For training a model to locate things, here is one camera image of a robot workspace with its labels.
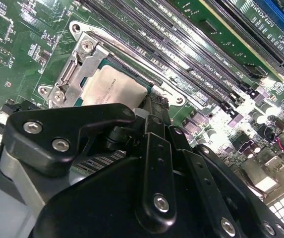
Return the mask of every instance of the silver screw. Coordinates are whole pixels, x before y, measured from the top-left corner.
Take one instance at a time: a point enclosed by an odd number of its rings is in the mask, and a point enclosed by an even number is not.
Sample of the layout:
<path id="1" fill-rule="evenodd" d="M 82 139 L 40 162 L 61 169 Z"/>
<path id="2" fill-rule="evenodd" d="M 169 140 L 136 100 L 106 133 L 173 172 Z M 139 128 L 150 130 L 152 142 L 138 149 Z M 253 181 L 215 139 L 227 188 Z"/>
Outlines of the silver screw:
<path id="1" fill-rule="evenodd" d="M 271 227 L 270 224 L 268 224 L 267 222 L 263 222 L 263 226 L 265 227 L 265 230 L 270 233 L 271 235 L 275 235 L 275 231 L 273 229 L 273 227 Z"/>
<path id="2" fill-rule="evenodd" d="M 61 92 L 61 91 L 57 91 L 55 92 L 55 96 L 54 96 L 54 99 L 59 102 L 61 99 L 64 98 L 64 94 Z"/>
<path id="3" fill-rule="evenodd" d="M 163 213 L 168 212 L 170 209 L 170 205 L 168 204 L 167 200 L 161 195 L 155 195 L 154 205 L 160 212 Z"/>
<path id="4" fill-rule="evenodd" d="M 55 150 L 60 152 L 66 152 L 70 148 L 69 142 L 64 139 L 54 140 L 52 146 Z"/>
<path id="5" fill-rule="evenodd" d="M 153 121 L 157 124 L 161 124 L 161 120 L 158 119 L 158 117 L 153 117 Z"/>
<path id="6" fill-rule="evenodd" d="M 48 93 L 48 90 L 46 88 L 40 88 L 39 90 L 42 95 L 46 95 Z"/>
<path id="7" fill-rule="evenodd" d="M 35 121 L 28 121 L 23 125 L 24 131 L 30 134 L 38 134 L 43 130 L 42 125 Z"/>
<path id="8" fill-rule="evenodd" d="M 175 131 L 176 131 L 176 133 L 179 134 L 179 135 L 182 134 L 181 130 L 180 130 L 178 127 L 175 127 Z"/>
<path id="9" fill-rule="evenodd" d="M 280 224 L 278 224 L 278 223 L 276 223 L 275 226 L 284 235 L 284 228 Z"/>
<path id="10" fill-rule="evenodd" d="M 183 99 L 182 99 L 182 98 L 177 98 L 177 100 L 176 100 L 176 103 L 177 103 L 177 104 L 182 104 L 182 102 L 183 102 Z"/>
<path id="11" fill-rule="evenodd" d="M 93 50 L 93 44 L 89 40 L 85 40 L 81 43 L 82 49 L 85 53 L 90 53 Z"/>
<path id="12" fill-rule="evenodd" d="M 223 230 L 231 237 L 235 236 L 235 229 L 232 223 L 227 219 L 222 217 L 221 218 L 221 226 Z"/>
<path id="13" fill-rule="evenodd" d="M 127 116 L 133 115 L 133 112 L 131 110 L 127 109 L 127 108 L 123 110 L 123 113 Z"/>
<path id="14" fill-rule="evenodd" d="M 209 154 L 210 151 L 206 148 L 206 147 L 202 147 L 202 151 L 205 153 L 205 154 Z"/>

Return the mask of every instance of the black plastic mount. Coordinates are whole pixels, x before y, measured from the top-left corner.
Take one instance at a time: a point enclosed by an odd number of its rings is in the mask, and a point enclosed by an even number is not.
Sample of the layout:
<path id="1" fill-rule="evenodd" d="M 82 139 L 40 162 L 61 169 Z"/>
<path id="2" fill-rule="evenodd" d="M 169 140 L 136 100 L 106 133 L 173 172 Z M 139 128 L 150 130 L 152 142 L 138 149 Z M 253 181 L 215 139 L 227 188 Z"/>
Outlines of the black plastic mount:
<path id="1" fill-rule="evenodd" d="M 39 176 L 66 174 L 83 151 L 127 151 L 123 159 L 50 199 L 31 237 L 284 237 L 277 228 L 279 224 L 284 229 L 283 223 L 213 151 L 202 145 L 192 149 L 182 130 L 164 123 L 167 110 L 155 110 L 157 105 L 150 102 L 145 105 L 150 112 L 161 113 L 136 119 L 126 106 L 111 104 L 9 117 L 4 147 L 40 171 Z M 27 133 L 27 121 L 36 121 L 43 130 Z M 69 150 L 53 150 L 55 138 L 68 141 Z M 264 223 L 273 228 L 274 236 Z"/>
<path id="2" fill-rule="evenodd" d="M 29 121 L 40 124 L 42 131 L 26 132 L 23 126 Z M 81 153 L 79 147 L 84 137 L 134 121 L 135 114 L 123 104 L 17 112 L 7 120 L 2 143 L 19 161 L 47 176 L 59 177 L 68 173 Z M 67 151 L 54 149 L 52 143 L 58 138 L 68 142 Z"/>

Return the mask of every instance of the ram slot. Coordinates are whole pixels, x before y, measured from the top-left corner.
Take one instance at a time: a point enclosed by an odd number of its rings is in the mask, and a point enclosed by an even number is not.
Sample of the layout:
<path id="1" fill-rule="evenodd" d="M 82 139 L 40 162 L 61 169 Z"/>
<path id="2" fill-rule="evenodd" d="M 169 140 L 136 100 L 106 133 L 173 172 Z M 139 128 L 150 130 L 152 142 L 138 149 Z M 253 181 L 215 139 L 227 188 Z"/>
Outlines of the ram slot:
<path id="1" fill-rule="evenodd" d="M 145 32 L 150 38 L 155 39 L 158 43 L 160 43 L 161 48 L 163 48 L 164 51 L 168 51 L 170 55 L 172 54 L 174 56 L 174 58 L 181 59 L 184 63 L 186 63 L 186 66 L 187 66 L 186 70 L 189 70 L 188 68 L 191 67 L 191 72 L 195 71 L 196 74 L 199 74 L 201 78 L 203 78 L 209 84 L 213 85 L 214 88 L 217 89 L 218 92 L 220 92 L 223 99 L 225 99 L 227 102 L 230 102 L 231 100 L 230 103 L 233 103 L 235 106 L 238 106 L 240 104 L 240 101 L 237 100 L 237 98 L 239 98 L 240 96 L 237 95 L 237 93 L 235 93 L 223 81 L 217 78 L 216 75 L 214 75 L 212 72 L 207 70 L 200 62 L 198 62 L 196 58 L 186 53 L 180 46 L 178 46 L 177 44 L 174 44 L 173 47 L 170 47 L 169 44 L 165 43 L 164 39 L 167 40 L 166 35 L 164 35 L 160 31 L 156 32 L 156 29 L 154 29 L 154 26 L 148 25 L 147 23 L 145 23 L 145 21 L 142 21 L 141 18 L 139 18 L 139 14 L 137 12 L 133 11 L 127 5 L 122 5 L 119 2 L 114 2 L 114 1 L 111 2 L 111 1 L 105 0 L 104 3 L 107 3 L 108 6 L 113 7 L 116 11 L 120 12 L 122 15 L 128 18 L 131 18 L 131 21 L 135 25 L 137 25 L 139 29 Z M 174 48 L 177 48 L 184 55 L 174 50 Z"/>
<path id="2" fill-rule="evenodd" d="M 154 55 L 155 51 L 154 49 L 149 47 L 149 44 L 146 44 L 143 40 L 141 40 L 138 35 L 139 33 L 134 33 L 130 32 L 130 30 L 127 29 L 127 24 L 124 22 L 118 21 L 117 18 L 113 19 L 111 17 L 112 14 L 108 14 L 108 12 L 103 8 L 103 6 L 99 5 L 97 2 L 91 1 L 90 4 L 87 3 L 86 0 L 80 0 L 79 1 L 82 5 L 84 5 L 88 10 L 90 10 L 92 13 L 97 15 L 100 19 L 103 21 L 107 22 L 113 29 L 116 29 L 117 32 L 121 33 L 122 35 L 125 35 L 127 39 L 130 40 L 130 42 L 135 42 L 139 47 L 142 48 L 142 50 L 146 53 L 146 55 L 150 57 L 153 57 L 159 62 L 166 66 L 167 68 L 171 69 L 173 72 L 176 72 L 175 69 L 170 68 L 170 64 L 163 61 L 162 59 L 158 58 L 156 55 Z M 220 96 L 216 96 L 215 92 L 212 90 L 207 89 L 206 85 L 202 83 L 194 83 L 191 79 L 188 79 L 187 77 L 183 77 L 181 79 L 184 79 L 185 82 L 187 82 L 191 87 L 196 88 L 196 90 L 200 93 L 202 93 L 204 96 L 208 97 L 211 99 L 212 103 L 215 103 L 216 105 L 220 105 L 223 103 L 223 99 Z"/>
<path id="3" fill-rule="evenodd" d="M 270 63 L 274 69 L 284 75 L 284 55 L 265 38 L 238 10 L 231 6 L 227 1 L 222 0 L 205 0 L 207 3 L 216 8 L 230 22 L 236 32 L 254 48 L 258 53 Z"/>
<path id="4" fill-rule="evenodd" d="M 183 23 L 189 28 L 192 32 L 191 34 L 188 33 L 186 30 L 182 29 L 179 25 L 177 25 L 170 17 L 167 15 L 162 15 L 163 12 L 158 9 L 158 6 L 156 6 L 152 1 L 150 0 L 142 0 L 143 4 L 139 4 L 147 6 L 148 9 L 152 9 L 152 16 L 158 15 L 161 17 L 162 23 L 165 21 L 166 24 L 169 24 L 176 28 L 176 32 L 182 34 L 187 40 L 191 41 L 193 44 L 198 44 L 199 47 L 206 49 L 204 46 L 202 46 L 198 41 L 196 41 L 196 38 L 199 37 L 202 40 L 204 40 L 206 43 L 208 43 L 212 48 L 214 48 L 217 53 L 224 59 L 226 59 L 230 64 L 232 64 L 235 68 L 240 70 L 242 74 L 245 75 L 245 77 L 248 78 L 249 72 L 238 62 L 236 62 L 231 56 L 229 56 L 226 52 L 224 52 L 218 45 L 216 45 L 210 38 L 208 38 L 201 30 L 199 30 L 193 23 L 191 23 L 185 16 L 183 16 L 174 6 L 169 4 L 165 0 L 158 0 L 161 5 L 163 5 L 165 8 L 169 9 L 170 12 L 172 12 L 174 15 L 178 16 L 178 18 L 183 20 Z"/>

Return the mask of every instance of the metal bracket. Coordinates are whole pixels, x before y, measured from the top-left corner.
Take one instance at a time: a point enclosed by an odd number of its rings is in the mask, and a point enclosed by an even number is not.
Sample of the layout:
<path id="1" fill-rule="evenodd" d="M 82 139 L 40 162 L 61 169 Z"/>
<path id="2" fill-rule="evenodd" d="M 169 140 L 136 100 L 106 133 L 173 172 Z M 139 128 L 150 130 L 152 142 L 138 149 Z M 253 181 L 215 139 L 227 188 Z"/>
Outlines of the metal bracket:
<path id="1" fill-rule="evenodd" d="M 82 93 L 81 82 L 92 77 L 109 51 L 98 41 L 82 32 L 66 65 L 54 87 L 40 85 L 39 94 L 49 103 L 50 108 L 73 107 Z"/>
<path id="2" fill-rule="evenodd" d="M 14 182 L 25 204 L 32 209 L 35 218 L 54 195 L 73 185 L 75 181 L 85 178 L 74 171 L 61 178 L 49 178 L 18 161 L 5 148 L 0 160 L 0 170 Z"/>
<path id="3" fill-rule="evenodd" d="M 80 21 L 72 21 L 69 24 L 69 30 L 76 40 L 80 40 L 82 32 L 90 34 L 91 36 L 97 38 L 99 42 L 103 43 L 104 45 L 107 45 L 108 47 L 111 47 L 116 51 L 120 51 L 130 60 L 136 62 L 137 64 L 144 67 L 146 70 L 150 71 L 152 74 L 160 78 L 163 83 L 161 85 L 156 85 L 151 79 L 148 79 L 147 77 L 143 76 L 145 80 L 153 82 L 155 84 L 154 91 L 165 96 L 169 100 L 170 105 L 182 106 L 186 103 L 186 98 L 195 105 L 198 104 L 193 99 L 188 97 L 185 93 L 183 93 L 180 89 L 178 89 L 175 85 L 173 85 L 170 80 L 167 79 L 166 76 L 156 66 L 154 66 L 153 63 L 142 57 L 140 54 L 136 53 L 134 50 L 130 49 L 128 46 L 123 44 L 121 41 L 116 39 L 104 29 L 86 23 L 82 23 Z M 122 64 L 135 71 L 131 66 L 127 65 L 125 61 L 121 60 L 116 55 L 113 54 L 113 57 L 116 58 L 116 60 L 118 60 Z"/>

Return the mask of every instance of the dimm slot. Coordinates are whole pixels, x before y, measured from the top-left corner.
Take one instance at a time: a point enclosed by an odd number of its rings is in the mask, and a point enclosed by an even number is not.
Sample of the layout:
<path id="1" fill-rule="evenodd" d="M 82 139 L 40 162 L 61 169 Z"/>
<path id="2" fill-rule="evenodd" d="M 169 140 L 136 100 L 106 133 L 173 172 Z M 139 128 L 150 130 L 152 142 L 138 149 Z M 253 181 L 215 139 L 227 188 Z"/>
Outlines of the dimm slot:
<path id="1" fill-rule="evenodd" d="M 228 0 L 216 0 L 220 5 L 226 6 L 236 17 L 238 22 L 243 23 L 247 26 L 246 30 L 258 40 L 258 42 L 273 55 L 281 64 L 284 63 L 284 55 L 275 47 L 275 45 L 270 42 L 262 32 L 258 30 L 247 18 L 244 16 L 231 2 Z"/>
<path id="2" fill-rule="evenodd" d="M 188 53 L 186 53 L 180 46 L 178 46 L 177 44 L 173 44 L 173 46 L 175 48 L 177 48 L 179 51 L 183 52 L 184 56 L 182 56 L 179 52 L 175 51 L 173 49 L 173 47 L 170 47 L 168 44 L 166 44 L 164 42 L 164 40 L 167 40 L 167 36 L 165 34 L 163 34 L 162 32 L 158 31 L 156 32 L 156 29 L 153 25 L 148 24 L 147 21 L 143 21 L 141 18 L 139 18 L 139 13 L 137 13 L 136 11 L 132 10 L 130 7 L 128 7 L 127 5 L 122 5 L 121 3 L 119 3 L 118 1 L 115 2 L 111 2 L 106 0 L 105 2 L 108 3 L 108 5 L 112 6 L 114 9 L 116 9 L 117 11 L 119 11 L 121 14 L 123 14 L 124 16 L 127 16 L 131 19 L 133 19 L 134 23 L 140 28 L 142 29 L 144 32 L 147 32 L 148 35 L 151 36 L 151 38 L 156 39 L 156 41 L 161 42 L 162 46 L 164 46 L 165 48 L 167 48 L 170 52 L 172 52 L 174 55 L 178 56 L 178 58 L 183 59 L 183 61 L 187 61 L 186 64 L 191 66 L 193 69 L 195 69 L 197 72 L 201 72 L 200 76 L 202 78 L 204 78 L 207 82 L 209 82 L 210 84 L 214 85 L 216 88 L 218 88 L 218 90 L 220 92 L 222 92 L 223 94 L 236 94 L 228 85 L 224 84 L 224 82 L 220 81 L 213 73 L 211 73 L 209 70 L 207 70 L 200 62 L 198 62 L 194 57 L 192 57 L 191 55 L 189 55 Z"/>
<path id="3" fill-rule="evenodd" d="M 229 14 L 221 5 L 215 0 L 205 0 L 212 7 L 216 8 L 222 15 L 221 17 L 226 19 L 228 23 L 232 25 L 237 32 L 240 32 L 240 36 L 250 45 L 259 49 L 258 54 L 261 55 L 274 69 L 284 75 L 284 62 L 279 60 L 278 57 L 274 57 L 275 54 L 271 54 L 266 48 L 264 48 L 231 14 Z"/>
<path id="4" fill-rule="evenodd" d="M 181 32 L 184 36 L 186 36 L 192 43 L 197 44 L 198 42 L 195 41 L 195 39 L 184 29 L 182 29 L 180 26 L 178 26 L 170 17 L 166 15 L 162 15 L 163 13 L 157 9 L 157 6 L 154 5 L 149 0 L 142 0 L 145 4 L 148 4 L 148 6 L 156 11 L 157 14 L 162 16 L 167 22 L 172 24 L 177 31 Z M 193 23 L 191 23 L 187 18 L 185 18 L 174 6 L 169 4 L 165 0 L 158 0 L 158 2 L 161 3 L 165 8 L 169 9 L 174 15 L 178 16 L 178 18 L 182 19 L 184 24 L 190 28 L 194 33 L 196 33 L 199 37 L 201 37 L 205 42 L 207 42 L 211 47 L 213 47 L 216 51 L 218 51 L 218 54 L 229 61 L 233 66 L 235 66 L 237 69 L 241 71 L 242 74 L 245 74 L 247 78 L 249 78 L 249 72 L 238 62 L 236 62 L 231 56 L 229 56 L 226 52 L 224 52 L 217 44 L 215 44 L 209 37 L 207 37 L 201 30 L 199 30 Z"/>
<path id="5" fill-rule="evenodd" d="M 80 0 L 79 2 L 82 5 L 84 5 L 87 9 L 92 11 L 95 15 L 100 17 L 103 21 L 108 22 L 108 24 L 112 28 L 116 29 L 118 32 L 120 32 L 121 34 L 125 35 L 125 37 L 128 38 L 131 42 L 137 43 L 137 45 L 139 45 L 145 52 L 147 52 L 150 55 L 154 54 L 154 50 L 151 49 L 143 41 L 141 41 L 138 37 L 132 37 L 134 34 L 131 34 L 131 32 L 129 32 L 127 30 L 127 25 L 125 23 L 117 22 L 121 26 L 121 28 L 119 28 L 118 25 L 114 24 L 113 23 L 113 19 L 112 18 L 110 19 L 110 15 L 108 15 L 108 13 L 105 12 L 105 10 L 104 10 L 104 8 L 102 6 L 90 5 L 85 0 Z M 161 63 L 161 64 L 165 65 L 167 68 L 170 68 L 169 66 L 167 66 L 166 63 Z M 215 92 L 207 90 L 206 87 L 202 87 L 201 85 L 198 85 L 197 83 L 194 83 L 190 79 L 187 79 L 185 77 L 181 77 L 181 79 L 183 79 L 185 82 L 187 82 L 192 87 L 195 87 L 196 90 L 198 92 L 202 93 L 204 96 L 210 98 L 213 101 L 213 103 L 215 103 L 216 105 L 220 105 L 223 102 L 222 99 L 220 99 L 220 98 L 215 96 Z"/>
<path id="6" fill-rule="evenodd" d="M 130 18 L 130 16 L 129 16 L 127 13 L 123 12 L 121 9 L 119 9 L 119 7 L 114 6 L 114 4 L 112 4 L 112 3 L 109 2 L 109 1 L 106 1 L 106 2 L 108 3 L 109 6 L 112 6 L 114 9 L 116 9 L 117 11 L 119 11 L 122 15 L 124 15 L 124 16 Z M 118 18 L 116 18 L 116 17 L 113 17 L 113 15 L 110 14 L 109 12 L 107 12 L 107 10 L 106 10 L 102 5 L 100 5 L 98 2 L 92 1 L 91 3 L 92 3 L 94 6 L 96 6 L 99 10 L 103 11 L 108 17 L 111 17 L 111 21 L 115 21 L 115 22 L 117 22 L 118 24 L 123 24 L 123 22 L 122 22 L 120 19 L 118 19 Z M 141 26 L 140 24 L 136 23 L 136 25 L 138 25 L 138 27 L 139 27 L 140 29 L 142 29 L 143 32 L 148 32 L 148 34 L 151 36 L 151 38 L 152 38 L 152 39 L 155 39 L 157 42 L 162 42 L 162 41 L 163 41 L 164 38 L 161 37 L 160 35 L 158 35 L 158 33 L 152 34 L 151 32 L 149 32 L 145 27 Z M 131 36 L 135 39 L 136 42 L 138 42 L 138 43 L 141 42 L 140 39 L 139 39 L 138 37 L 136 37 L 136 35 L 139 35 L 140 33 L 137 32 L 135 29 L 131 28 L 131 30 L 133 31 L 133 33 L 132 33 L 132 32 L 130 32 L 130 31 L 128 30 L 127 25 L 126 25 L 126 26 L 123 28 L 123 30 L 126 31 L 128 35 L 131 35 Z M 172 61 L 171 58 L 169 58 L 166 54 L 164 54 L 164 53 L 163 53 L 162 51 L 160 51 L 159 49 L 155 49 L 155 51 L 156 51 L 158 54 L 160 54 L 163 58 L 166 58 L 166 62 L 167 62 L 167 63 L 170 62 L 170 61 Z M 202 81 L 200 81 L 199 79 L 193 77 L 192 74 L 189 73 L 188 75 L 189 75 L 190 78 L 193 79 L 192 83 L 195 83 L 195 81 L 196 81 L 196 85 L 197 85 L 197 86 L 198 86 L 198 85 L 201 85 L 201 87 L 203 87 L 203 88 L 207 87 Z M 213 86 L 215 86 L 215 87 L 218 89 L 217 92 L 220 94 L 220 96 L 221 96 L 221 98 L 222 98 L 223 100 L 226 99 L 227 102 L 229 101 L 229 97 L 227 97 L 227 94 L 230 94 L 230 93 L 224 91 L 224 90 L 221 89 L 219 86 L 215 85 L 215 83 L 213 83 L 212 80 L 207 79 L 206 77 L 203 77 L 202 75 L 200 75 L 200 76 L 201 76 L 204 80 L 206 80 L 207 82 L 209 82 L 210 85 L 213 85 Z M 212 96 L 213 94 L 215 94 L 215 92 L 213 92 L 212 90 L 209 90 L 209 91 L 210 91 L 210 92 L 209 92 L 208 94 L 210 94 L 210 96 Z"/>
<path id="7" fill-rule="evenodd" d="M 167 22 L 165 19 L 161 19 L 158 17 L 158 14 L 154 14 L 154 10 L 152 8 L 147 8 L 145 5 L 143 5 L 139 0 L 131 0 L 136 4 L 141 10 L 143 10 L 144 13 L 147 13 L 150 18 L 154 19 L 157 21 L 161 26 L 165 27 L 166 29 L 169 29 L 169 31 L 172 31 L 172 25 Z M 220 62 L 217 62 L 214 59 L 214 55 L 207 50 L 205 47 L 203 47 L 200 43 L 198 42 L 193 42 L 193 45 L 189 43 L 189 37 L 187 37 L 187 40 L 185 39 L 184 36 L 181 36 L 179 31 L 174 31 L 175 37 L 182 41 L 185 45 L 187 45 L 189 48 L 191 48 L 196 54 L 198 54 L 201 58 L 203 58 L 206 62 L 208 62 L 213 68 L 216 68 L 219 72 L 227 76 L 227 80 L 232 83 L 233 85 L 237 86 L 241 83 L 240 80 L 238 80 L 236 77 L 237 75 L 232 72 L 231 70 L 226 69 Z"/>

